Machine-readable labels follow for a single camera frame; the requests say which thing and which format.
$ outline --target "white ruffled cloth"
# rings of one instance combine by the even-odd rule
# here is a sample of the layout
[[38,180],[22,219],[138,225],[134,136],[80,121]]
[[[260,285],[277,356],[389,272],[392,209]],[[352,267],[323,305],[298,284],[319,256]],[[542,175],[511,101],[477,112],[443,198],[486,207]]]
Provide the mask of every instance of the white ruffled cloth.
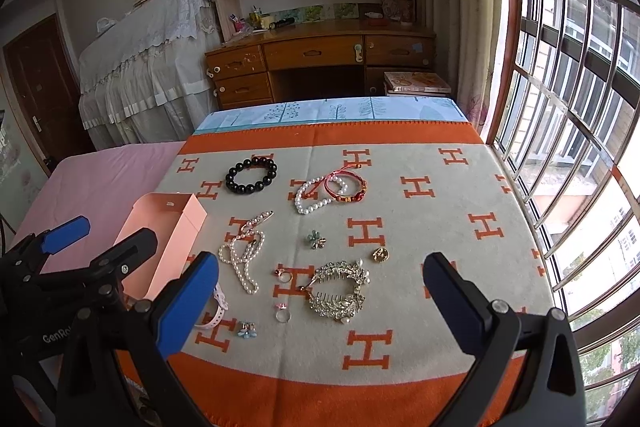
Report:
[[204,54],[219,46],[207,0],[150,0],[92,42],[79,111],[96,148],[191,135],[216,110]]

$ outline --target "door frame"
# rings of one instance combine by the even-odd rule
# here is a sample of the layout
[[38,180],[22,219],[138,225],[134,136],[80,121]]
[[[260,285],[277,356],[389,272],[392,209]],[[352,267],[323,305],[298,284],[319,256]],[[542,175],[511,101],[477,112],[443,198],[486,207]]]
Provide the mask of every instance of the door frame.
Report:
[[[29,130],[31,131],[31,136],[33,136],[33,139],[37,143],[38,147],[40,147],[40,150],[45,155],[45,157],[49,156],[50,153],[47,150],[47,147],[45,146],[44,142],[40,139],[40,133],[38,132],[36,126],[34,125],[32,118],[28,116],[29,113],[28,113],[24,103],[22,102],[22,97],[20,96],[20,92],[18,90],[18,87],[14,82],[14,73],[11,70],[11,63],[10,63],[9,58],[8,58],[7,48],[9,48],[12,44],[14,44],[15,41],[18,41],[19,39],[23,38],[25,35],[28,35],[29,33],[33,32],[34,30],[36,30],[37,28],[39,28],[43,24],[50,22],[51,20],[55,20],[55,22],[56,22],[56,30],[57,30],[57,33],[58,33],[58,39],[60,40],[60,45],[62,46],[63,55],[65,55],[66,65],[69,68],[69,71],[71,71],[71,75],[72,75],[72,77],[74,79],[73,86],[71,86],[71,88],[75,89],[75,90],[78,90],[78,84],[75,82],[76,71],[75,71],[73,65],[70,63],[68,49],[66,48],[65,39],[63,38],[62,26],[60,25],[60,19],[59,19],[58,14],[56,12],[52,13],[51,15],[48,15],[48,16],[44,17],[44,19],[36,22],[34,25],[32,25],[29,28],[25,29],[25,31],[21,32],[19,35],[14,37],[12,40],[7,42],[7,44],[5,44],[2,47],[2,54],[4,55],[4,63],[6,65],[6,70],[9,73],[9,75],[8,75],[9,76],[9,82],[11,83],[11,87],[14,90],[15,98],[18,101],[18,111],[22,114],[22,116],[24,117],[25,121],[27,122],[27,126],[29,127]],[[9,102],[9,107],[11,107],[11,110],[16,112],[16,108],[13,107],[13,104],[11,103],[9,97],[7,97],[7,101]],[[30,143],[30,140],[26,139],[26,136],[24,136],[24,133],[22,133],[22,135],[23,135],[25,141],[27,142],[27,145],[29,146],[29,149],[31,150],[31,153],[33,153],[33,155],[36,157],[36,159],[38,160],[38,163],[44,169],[44,171],[47,174],[47,176],[51,176],[51,172],[49,171],[49,168],[47,168],[46,164],[44,163],[44,159],[40,157],[40,154],[37,151],[33,150],[32,146],[31,146],[31,143]]]

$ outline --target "window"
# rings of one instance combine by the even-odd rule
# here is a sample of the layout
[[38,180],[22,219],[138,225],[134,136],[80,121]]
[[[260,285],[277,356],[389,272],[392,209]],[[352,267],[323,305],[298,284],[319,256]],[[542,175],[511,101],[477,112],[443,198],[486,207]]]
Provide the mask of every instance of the window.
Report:
[[[493,146],[544,252],[554,301],[577,330],[640,287],[640,6],[523,0],[519,13]],[[589,420],[610,414],[637,370],[637,313],[633,328],[580,354]]]

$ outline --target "black bead bracelet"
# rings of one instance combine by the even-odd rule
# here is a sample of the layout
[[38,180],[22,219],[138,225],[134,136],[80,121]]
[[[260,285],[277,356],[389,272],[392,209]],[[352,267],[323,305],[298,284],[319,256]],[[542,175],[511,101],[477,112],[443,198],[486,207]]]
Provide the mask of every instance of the black bead bracelet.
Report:
[[[262,181],[255,182],[255,184],[249,183],[248,185],[238,185],[234,182],[234,178],[238,172],[248,169],[249,167],[262,167],[267,169],[267,175],[262,178]],[[257,158],[247,158],[242,163],[236,163],[235,167],[229,169],[229,173],[225,177],[226,188],[235,192],[236,194],[253,194],[254,192],[260,192],[268,185],[271,185],[271,181],[276,177],[276,171],[278,166],[273,162],[271,158],[265,158],[264,156]]]

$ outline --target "pink bed sheet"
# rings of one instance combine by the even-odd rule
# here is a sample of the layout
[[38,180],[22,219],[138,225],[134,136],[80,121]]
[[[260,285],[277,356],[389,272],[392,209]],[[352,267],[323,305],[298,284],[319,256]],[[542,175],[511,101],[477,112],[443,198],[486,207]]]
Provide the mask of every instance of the pink bed sheet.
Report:
[[65,159],[31,205],[13,245],[30,233],[85,216],[91,223],[89,235],[50,256],[42,272],[88,266],[113,246],[133,204],[158,187],[183,144],[124,145]]

